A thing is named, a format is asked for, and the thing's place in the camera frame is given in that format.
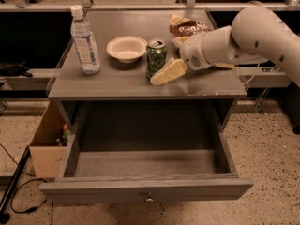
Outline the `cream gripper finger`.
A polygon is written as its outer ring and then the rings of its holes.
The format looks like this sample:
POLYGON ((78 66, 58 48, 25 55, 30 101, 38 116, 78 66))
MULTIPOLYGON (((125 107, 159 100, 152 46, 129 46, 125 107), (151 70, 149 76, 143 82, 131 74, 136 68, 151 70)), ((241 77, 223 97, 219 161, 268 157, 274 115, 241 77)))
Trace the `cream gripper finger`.
POLYGON ((186 74, 187 64, 182 59, 171 58, 162 69, 156 72, 150 79, 153 85, 162 85, 173 81, 186 74))

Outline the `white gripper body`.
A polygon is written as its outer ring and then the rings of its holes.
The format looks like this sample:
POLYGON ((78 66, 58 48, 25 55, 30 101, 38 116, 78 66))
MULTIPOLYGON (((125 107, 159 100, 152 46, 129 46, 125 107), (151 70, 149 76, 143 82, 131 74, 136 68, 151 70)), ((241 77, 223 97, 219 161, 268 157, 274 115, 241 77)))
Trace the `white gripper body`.
POLYGON ((189 37, 179 49, 180 57, 187 63, 188 68, 194 71, 211 67, 204 56, 204 35, 205 33, 201 32, 189 37))

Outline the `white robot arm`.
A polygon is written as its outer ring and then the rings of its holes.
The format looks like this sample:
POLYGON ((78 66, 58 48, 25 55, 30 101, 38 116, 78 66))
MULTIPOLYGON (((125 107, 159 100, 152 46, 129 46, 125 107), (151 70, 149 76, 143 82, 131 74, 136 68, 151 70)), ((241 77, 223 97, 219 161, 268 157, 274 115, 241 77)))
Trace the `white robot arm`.
POLYGON ((221 64, 246 64, 266 59, 300 83, 300 37, 266 7, 247 7, 232 24, 201 31, 178 41, 178 59, 170 59, 150 79, 153 85, 175 80, 188 69, 197 71, 221 64))

